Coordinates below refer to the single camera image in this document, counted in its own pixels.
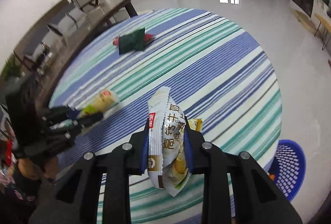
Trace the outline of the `left hand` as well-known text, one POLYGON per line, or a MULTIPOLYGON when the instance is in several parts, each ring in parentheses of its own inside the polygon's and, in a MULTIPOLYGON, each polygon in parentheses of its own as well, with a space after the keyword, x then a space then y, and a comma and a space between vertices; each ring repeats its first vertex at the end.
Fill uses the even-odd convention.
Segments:
POLYGON ((47 180, 54 181, 59 171, 57 156, 47 161, 43 169, 34 164, 29 158, 18 159, 17 166, 20 173, 30 180, 39 180, 43 175, 47 180))

